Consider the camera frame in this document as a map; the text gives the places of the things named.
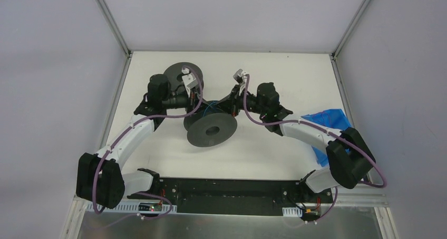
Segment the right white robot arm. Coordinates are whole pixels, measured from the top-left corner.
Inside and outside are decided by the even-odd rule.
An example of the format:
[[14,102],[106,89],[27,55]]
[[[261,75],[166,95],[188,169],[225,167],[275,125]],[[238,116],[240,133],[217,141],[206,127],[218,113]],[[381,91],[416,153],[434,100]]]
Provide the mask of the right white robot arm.
[[330,128],[295,116],[280,104],[279,93],[272,82],[260,84],[256,94],[237,84],[217,106],[233,117],[241,110],[256,113],[258,125],[280,136],[302,141],[326,155],[328,164],[308,173],[299,182],[299,195],[306,202],[314,201],[322,191],[332,187],[353,189],[376,163],[356,129]]

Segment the black cable spool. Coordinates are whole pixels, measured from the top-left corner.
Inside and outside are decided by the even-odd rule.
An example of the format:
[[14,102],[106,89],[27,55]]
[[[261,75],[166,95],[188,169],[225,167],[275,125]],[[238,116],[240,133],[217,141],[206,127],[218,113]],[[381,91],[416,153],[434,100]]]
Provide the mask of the black cable spool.
[[195,114],[185,117],[187,140],[196,147],[212,147],[228,140],[237,130],[237,120],[218,109],[217,101],[207,101]]

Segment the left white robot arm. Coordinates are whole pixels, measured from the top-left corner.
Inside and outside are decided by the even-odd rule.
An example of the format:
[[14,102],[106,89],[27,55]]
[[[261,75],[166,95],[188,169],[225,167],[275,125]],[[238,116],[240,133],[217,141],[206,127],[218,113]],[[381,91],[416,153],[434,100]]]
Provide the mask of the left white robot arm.
[[164,74],[153,75],[130,121],[108,144],[93,154],[84,153],[78,163],[76,195],[92,202],[95,213],[118,206],[122,198],[142,193],[148,199],[160,195],[157,173],[138,169],[122,173],[122,168],[143,140],[152,135],[165,118],[167,110],[185,108],[184,117],[194,114],[203,102],[203,85],[194,72],[182,75],[185,92],[174,95]]

